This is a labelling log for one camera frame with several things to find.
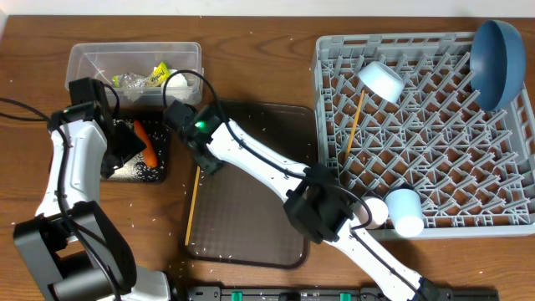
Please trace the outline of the light blue cup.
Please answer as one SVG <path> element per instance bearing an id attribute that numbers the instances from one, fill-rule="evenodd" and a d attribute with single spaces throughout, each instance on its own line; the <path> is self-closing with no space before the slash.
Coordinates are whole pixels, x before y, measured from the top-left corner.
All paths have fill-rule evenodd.
<path id="1" fill-rule="evenodd" d="M 385 198 L 390 220 L 402 237 L 416 237 L 424 229 L 420 196 L 408 188 L 391 191 Z"/>

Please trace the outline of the clear plastic bin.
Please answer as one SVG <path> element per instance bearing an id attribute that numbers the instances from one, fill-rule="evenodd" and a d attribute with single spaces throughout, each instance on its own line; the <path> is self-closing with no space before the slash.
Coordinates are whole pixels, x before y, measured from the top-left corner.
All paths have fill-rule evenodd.
<path id="1" fill-rule="evenodd" d="M 134 86 L 122 79 L 114 82 L 124 75 L 148 77 L 161 63 L 171 71 L 201 74 L 201 46 L 196 42 L 79 43 L 71 50 L 65 82 L 91 77 L 112 85 L 122 107 L 161 107 L 161 87 Z"/>

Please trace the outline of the orange carrot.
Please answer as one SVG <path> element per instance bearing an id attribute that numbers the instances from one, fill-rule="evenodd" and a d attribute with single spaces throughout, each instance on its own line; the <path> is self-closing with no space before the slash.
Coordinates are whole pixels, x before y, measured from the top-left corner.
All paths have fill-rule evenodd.
<path id="1" fill-rule="evenodd" d="M 142 151 L 142 155 L 146 166 L 150 169 L 156 168 L 158 166 L 158 159 L 155 150 L 150 142 L 150 137 L 148 136 L 144 126 L 140 121 L 135 120 L 133 125 L 135 133 L 145 143 L 145 149 Z"/>

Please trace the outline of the pink cup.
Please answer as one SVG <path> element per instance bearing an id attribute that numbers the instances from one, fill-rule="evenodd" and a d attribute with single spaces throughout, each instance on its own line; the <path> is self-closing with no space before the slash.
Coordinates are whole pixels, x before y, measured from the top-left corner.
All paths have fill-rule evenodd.
<path id="1" fill-rule="evenodd" d="M 372 221 L 366 228 L 372 230 L 383 226 L 389 216 L 389 209 L 385 202 L 373 196 L 365 196 L 363 201 L 369 207 L 372 216 Z M 367 222 L 369 220 L 367 211 L 362 205 L 359 206 L 356 214 L 361 222 Z"/>

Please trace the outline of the pile of white rice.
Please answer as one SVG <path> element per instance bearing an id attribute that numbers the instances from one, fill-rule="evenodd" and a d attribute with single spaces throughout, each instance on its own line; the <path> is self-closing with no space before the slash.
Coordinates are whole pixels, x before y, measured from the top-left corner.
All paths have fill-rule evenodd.
<path id="1" fill-rule="evenodd" d="M 166 159 L 169 150 L 169 132 L 159 120 L 141 120 L 150 142 L 155 150 L 158 166 L 150 169 L 146 166 L 142 153 L 128 161 L 115 171 L 109 181 L 119 182 L 162 182 L 166 178 Z"/>

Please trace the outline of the yellow green snack wrapper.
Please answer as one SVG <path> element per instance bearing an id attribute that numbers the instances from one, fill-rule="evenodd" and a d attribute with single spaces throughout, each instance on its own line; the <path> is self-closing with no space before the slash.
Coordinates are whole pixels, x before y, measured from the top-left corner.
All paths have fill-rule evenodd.
<path id="1" fill-rule="evenodd" d="M 153 68 L 153 71 L 143 76 L 135 73 L 120 74 L 113 77 L 115 88 L 124 90 L 124 95 L 132 101 L 138 100 L 145 89 L 160 87 L 171 75 L 164 62 Z"/>

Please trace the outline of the brown serving tray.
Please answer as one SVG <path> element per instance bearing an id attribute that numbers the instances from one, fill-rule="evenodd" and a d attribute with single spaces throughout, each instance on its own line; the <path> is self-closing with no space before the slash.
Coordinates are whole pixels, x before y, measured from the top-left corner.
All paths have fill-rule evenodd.
<path id="1" fill-rule="evenodd" d="M 277 153 L 307 165 L 318 159 L 311 109 L 227 99 L 222 107 Z M 294 269 L 309 253 L 308 239 L 291 226 L 279 197 L 229 163 L 212 176 L 201 171 L 190 245 L 184 241 L 190 258 L 258 267 Z"/>

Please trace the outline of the wooden chopstick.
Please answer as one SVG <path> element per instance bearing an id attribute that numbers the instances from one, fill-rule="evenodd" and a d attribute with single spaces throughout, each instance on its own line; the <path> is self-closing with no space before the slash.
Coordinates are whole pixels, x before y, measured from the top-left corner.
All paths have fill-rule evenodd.
<path id="1" fill-rule="evenodd" d="M 192 228 L 192 223 L 193 223 L 193 218 L 194 218 L 194 211 L 195 211 L 195 206 L 196 206 L 196 197 L 197 197 L 197 191 L 198 191 L 199 180 L 200 179 L 201 179 L 201 168 L 198 166 L 196 168 L 196 176 L 195 176 L 194 186 L 193 186 L 193 190 L 192 190 L 192 194 L 191 194 L 191 205 L 190 205 L 190 211 L 189 211 L 188 219 L 187 219 L 186 235 L 185 235 L 185 241 L 184 241 L 185 246 L 189 246 L 190 245 L 191 228 Z"/>
<path id="2" fill-rule="evenodd" d="M 362 105 L 363 105 L 363 102 L 364 102 L 364 97 L 365 97 L 365 92 L 362 89 L 360 97 L 359 97 L 359 103 L 357 105 L 357 110 L 356 110 L 355 116 L 354 116 L 354 122 L 352 124 L 352 129 L 351 129 L 350 135 L 349 135 L 349 142 L 347 144 L 346 151 L 344 153 L 344 162 L 346 162 L 349 159 L 349 155 L 351 153 L 351 148 L 352 148 L 354 137 L 355 137 L 355 134 L 356 134 L 356 128 L 357 128 L 357 125 L 359 123 L 359 116 L 360 116 L 360 113 L 362 111 Z"/>

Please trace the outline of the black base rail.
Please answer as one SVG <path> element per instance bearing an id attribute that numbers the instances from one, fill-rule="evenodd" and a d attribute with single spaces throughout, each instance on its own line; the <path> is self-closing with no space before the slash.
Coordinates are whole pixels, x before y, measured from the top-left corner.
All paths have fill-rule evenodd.
<path id="1" fill-rule="evenodd" d="M 305 288 L 188 288 L 186 301 L 380 301 L 388 298 L 378 288 L 305 289 Z M 497 291 L 485 289 L 437 288 L 417 294 L 410 300 L 500 301 Z"/>

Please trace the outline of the light blue bowl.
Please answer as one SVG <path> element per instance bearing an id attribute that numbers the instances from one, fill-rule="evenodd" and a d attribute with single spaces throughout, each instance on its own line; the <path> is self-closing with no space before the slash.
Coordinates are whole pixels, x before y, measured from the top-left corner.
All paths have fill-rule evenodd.
<path id="1" fill-rule="evenodd" d="M 405 87 L 403 79 L 389 66 L 373 61 L 358 72 L 359 79 L 373 93 L 390 103 L 396 103 Z"/>

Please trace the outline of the grey dishwasher rack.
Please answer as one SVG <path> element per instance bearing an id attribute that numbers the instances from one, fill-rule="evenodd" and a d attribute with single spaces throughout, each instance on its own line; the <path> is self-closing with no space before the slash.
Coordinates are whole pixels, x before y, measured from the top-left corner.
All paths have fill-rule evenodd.
<path id="1" fill-rule="evenodd" d="M 522 90 L 504 109 L 477 106 L 472 40 L 470 32 L 331 35 L 319 38 L 313 52 L 319 160 L 362 196 L 411 186 L 420 196 L 424 239 L 534 232 L 531 102 Z M 359 79 L 373 61 L 403 79 L 396 103 Z M 362 89 L 362 111 L 344 162 Z"/>

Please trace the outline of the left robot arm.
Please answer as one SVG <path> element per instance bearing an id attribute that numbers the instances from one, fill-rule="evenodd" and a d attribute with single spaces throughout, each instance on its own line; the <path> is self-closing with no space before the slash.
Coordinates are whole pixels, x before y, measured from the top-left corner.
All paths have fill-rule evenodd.
<path id="1" fill-rule="evenodd" d="M 120 129 L 108 110 L 86 103 L 52 114 L 53 159 L 34 218 L 13 241 L 47 300 L 170 300 L 163 272 L 135 263 L 126 240 L 100 206 L 107 138 Z"/>

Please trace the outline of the white tissue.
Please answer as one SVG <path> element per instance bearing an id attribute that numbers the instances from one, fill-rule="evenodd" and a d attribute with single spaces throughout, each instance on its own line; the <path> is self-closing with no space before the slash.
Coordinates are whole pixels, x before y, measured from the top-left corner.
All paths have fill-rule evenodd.
<path id="1" fill-rule="evenodd" d="M 166 98 L 188 100 L 193 92 L 192 87 L 188 84 L 186 77 L 183 74 L 172 76 L 166 85 Z"/>

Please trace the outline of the dark blue plate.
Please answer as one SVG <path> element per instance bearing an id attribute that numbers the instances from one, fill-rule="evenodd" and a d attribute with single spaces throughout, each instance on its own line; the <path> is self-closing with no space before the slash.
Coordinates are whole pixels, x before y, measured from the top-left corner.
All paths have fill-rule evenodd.
<path id="1" fill-rule="evenodd" d="M 485 111 L 506 108 L 521 92 L 527 72 L 522 36 L 510 23 L 488 20 L 476 31 L 471 46 L 471 87 Z"/>

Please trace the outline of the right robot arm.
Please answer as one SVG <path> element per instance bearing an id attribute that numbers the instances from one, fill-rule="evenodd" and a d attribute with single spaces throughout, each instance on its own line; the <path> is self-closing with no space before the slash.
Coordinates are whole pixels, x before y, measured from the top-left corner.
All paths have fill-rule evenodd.
<path id="1" fill-rule="evenodd" d="M 292 161 L 250 136 L 235 121 L 190 121 L 180 137 L 198 155 L 245 171 L 283 202 L 292 226 L 308 240 L 338 249 L 366 272 L 390 300 L 437 300 L 437 287 L 406 267 L 367 231 L 350 204 L 358 198 L 329 170 Z"/>

